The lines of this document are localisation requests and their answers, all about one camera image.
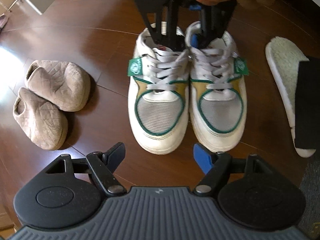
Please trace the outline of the beige quilted slipper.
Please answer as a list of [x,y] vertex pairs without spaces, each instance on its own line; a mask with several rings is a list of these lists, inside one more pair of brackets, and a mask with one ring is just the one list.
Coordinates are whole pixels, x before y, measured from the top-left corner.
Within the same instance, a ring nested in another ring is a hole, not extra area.
[[25,78],[26,87],[60,110],[84,108],[91,90],[90,75],[73,62],[35,60]]
[[39,148],[54,151],[64,144],[67,118],[54,104],[31,90],[19,89],[12,114],[25,135]]

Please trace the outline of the white green sneaker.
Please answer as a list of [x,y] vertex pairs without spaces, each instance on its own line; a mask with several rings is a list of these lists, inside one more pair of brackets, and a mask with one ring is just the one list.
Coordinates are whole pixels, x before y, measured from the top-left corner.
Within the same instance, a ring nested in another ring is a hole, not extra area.
[[129,60],[128,113],[132,133],[146,151],[164,155],[181,144],[188,125],[189,51],[153,42],[148,29]]
[[198,48],[200,22],[186,29],[190,56],[189,114],[198,141],[212,152],[228,151],[240,141],[246,123],[246,61],[228,32]]

